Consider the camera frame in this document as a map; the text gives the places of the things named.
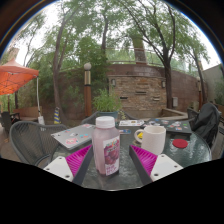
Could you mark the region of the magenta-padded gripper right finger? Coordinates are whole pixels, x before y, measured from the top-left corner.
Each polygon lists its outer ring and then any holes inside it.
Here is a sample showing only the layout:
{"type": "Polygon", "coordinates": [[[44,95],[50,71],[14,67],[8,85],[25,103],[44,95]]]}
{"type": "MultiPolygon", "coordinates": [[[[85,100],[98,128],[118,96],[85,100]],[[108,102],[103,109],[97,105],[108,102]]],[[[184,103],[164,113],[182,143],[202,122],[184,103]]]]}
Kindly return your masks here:
{"type": "Polygon", "coordinates": [[[174,172],[182,169],[182,166],[176,163],[165,154],[155,155],[138,146],[129,146],[129,155],[144,185],[164,178],[174,172]]]}

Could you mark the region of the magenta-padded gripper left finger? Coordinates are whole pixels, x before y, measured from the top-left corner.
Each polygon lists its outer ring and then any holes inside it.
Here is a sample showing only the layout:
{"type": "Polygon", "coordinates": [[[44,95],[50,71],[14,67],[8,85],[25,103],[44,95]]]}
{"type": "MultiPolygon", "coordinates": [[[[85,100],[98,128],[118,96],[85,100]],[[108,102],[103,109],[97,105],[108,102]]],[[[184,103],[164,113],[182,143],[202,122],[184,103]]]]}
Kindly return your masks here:
{"type": "Polygon", "coordinates": [[[93,149],[88,145],[67,157],[58,156],[44,170],[81,185],[92,157],[93,149]]]}

